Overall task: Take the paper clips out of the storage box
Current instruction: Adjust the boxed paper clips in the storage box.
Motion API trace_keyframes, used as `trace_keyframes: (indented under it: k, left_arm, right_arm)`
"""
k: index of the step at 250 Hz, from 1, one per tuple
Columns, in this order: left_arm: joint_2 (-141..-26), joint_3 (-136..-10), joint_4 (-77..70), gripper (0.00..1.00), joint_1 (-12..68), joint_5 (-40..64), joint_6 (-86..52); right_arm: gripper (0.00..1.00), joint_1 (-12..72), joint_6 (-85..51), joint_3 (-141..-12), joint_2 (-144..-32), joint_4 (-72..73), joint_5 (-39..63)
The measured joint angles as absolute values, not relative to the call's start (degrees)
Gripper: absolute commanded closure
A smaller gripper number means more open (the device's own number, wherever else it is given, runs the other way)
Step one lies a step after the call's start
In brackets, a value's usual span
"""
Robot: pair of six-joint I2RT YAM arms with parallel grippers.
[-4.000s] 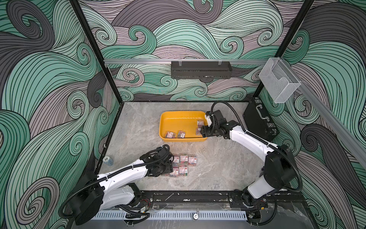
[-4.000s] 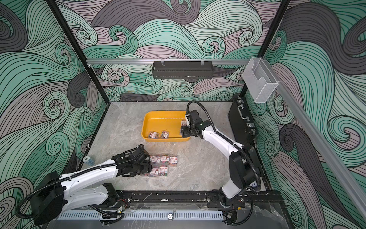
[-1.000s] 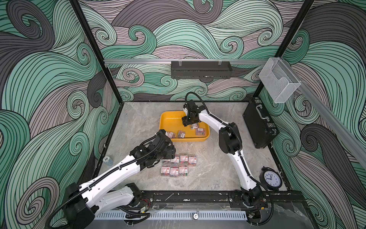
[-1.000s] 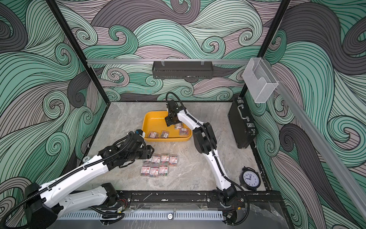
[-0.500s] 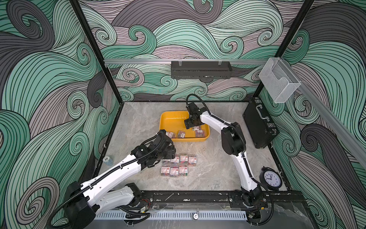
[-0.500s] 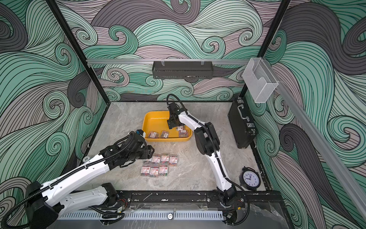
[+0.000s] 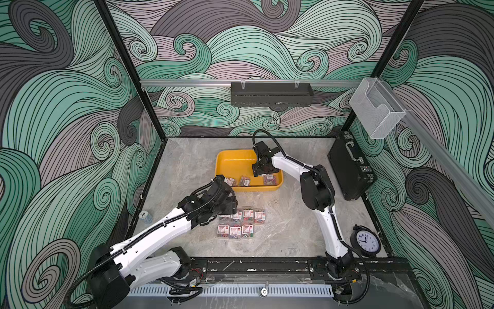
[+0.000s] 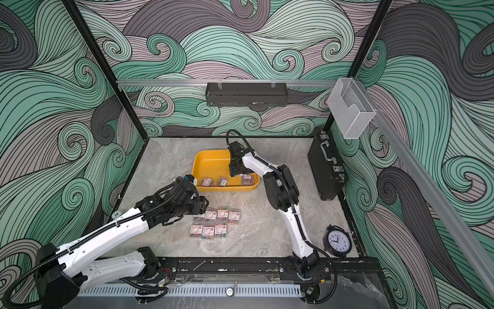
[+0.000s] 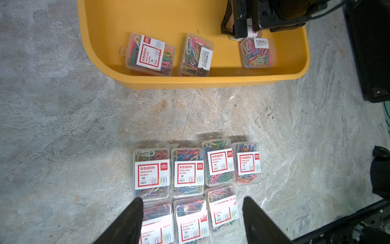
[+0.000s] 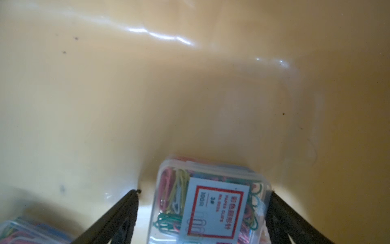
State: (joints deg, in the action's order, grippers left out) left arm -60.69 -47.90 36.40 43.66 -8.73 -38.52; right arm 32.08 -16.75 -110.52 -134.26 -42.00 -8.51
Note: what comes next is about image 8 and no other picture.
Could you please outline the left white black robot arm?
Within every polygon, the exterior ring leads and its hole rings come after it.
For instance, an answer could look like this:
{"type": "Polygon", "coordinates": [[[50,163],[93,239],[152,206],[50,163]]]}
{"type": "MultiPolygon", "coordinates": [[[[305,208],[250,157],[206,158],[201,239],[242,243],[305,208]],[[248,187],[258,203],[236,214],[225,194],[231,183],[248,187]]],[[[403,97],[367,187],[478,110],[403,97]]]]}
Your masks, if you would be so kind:
{"type": "Polygon", "coordinates": [[[58,247],[52,243],[41,247],[34,266],[6,288],[3,306],[62,308],[82,291],[109,281],[138,275],[153,278],[160,263],[149,247],[128,257],[102,260],[101,256],[157,225],[169,226],[186,215],[204,214],[208,205],[192,175],[178,177],[101,228],[58,247]]]}

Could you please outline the yellow plastic storage tray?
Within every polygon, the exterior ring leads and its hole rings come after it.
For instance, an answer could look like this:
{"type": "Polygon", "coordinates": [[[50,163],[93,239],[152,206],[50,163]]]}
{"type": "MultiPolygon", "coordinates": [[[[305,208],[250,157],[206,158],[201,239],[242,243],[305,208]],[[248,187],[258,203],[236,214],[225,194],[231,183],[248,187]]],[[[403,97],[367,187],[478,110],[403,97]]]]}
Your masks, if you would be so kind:
{"type": "Polygon", "coordinates": [[[258,175],[252,174],[255,177],[255,184],[252,186],[242,186],[241,176],[230,176],[229,171],[230,152],[226,149],[204,150],[200,151],[195,159],[192,168],[192,175],[198,181],[197,188],[199,192],[243,192],[253,191],[260,184],[261,179],[258,175]],[[220,176],[228,178],[226,187],[218,187],[217,180],[220,176]],[[204,177],[213,178],[215,186],[202,187],[201,181],[204,177]]]}

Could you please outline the paper clip box removed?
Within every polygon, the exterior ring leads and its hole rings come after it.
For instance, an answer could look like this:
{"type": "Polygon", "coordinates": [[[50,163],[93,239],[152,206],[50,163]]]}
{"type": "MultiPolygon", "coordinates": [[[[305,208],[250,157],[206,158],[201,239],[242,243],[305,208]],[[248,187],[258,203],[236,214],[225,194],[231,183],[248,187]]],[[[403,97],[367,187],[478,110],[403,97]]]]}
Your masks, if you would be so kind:
{"type": "Polygon", "coordinates": [[[189,236],[191,238],[202,238],[203,234],[203,225],[202,224],[194,224],[190,227],[189,236]]]}
{"type": "Polygon", "coordinates": [[[203,225],[201,238],[213,240],[215,238],[215,225],[203,225]]]}

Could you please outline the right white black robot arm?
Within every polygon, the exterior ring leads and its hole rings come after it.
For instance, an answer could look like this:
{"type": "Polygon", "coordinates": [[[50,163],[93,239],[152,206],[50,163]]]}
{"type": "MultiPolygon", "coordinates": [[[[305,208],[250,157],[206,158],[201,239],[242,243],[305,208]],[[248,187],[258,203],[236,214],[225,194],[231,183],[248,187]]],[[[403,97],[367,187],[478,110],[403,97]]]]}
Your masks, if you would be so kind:
{"type": "Polygon", "coordinates": [[[311,279],[321,267],[320,255],[327,262],[332,261],[324,250],[311,243],[307,235],[299,207],[300,192],[289,167],[262,158],[237,130],[227,131],[226,143],[230,152],[230,174],[255,173],[262,178],[270,205],[281,213],[288,229],[297,274],[304,280],[311,279]]]}

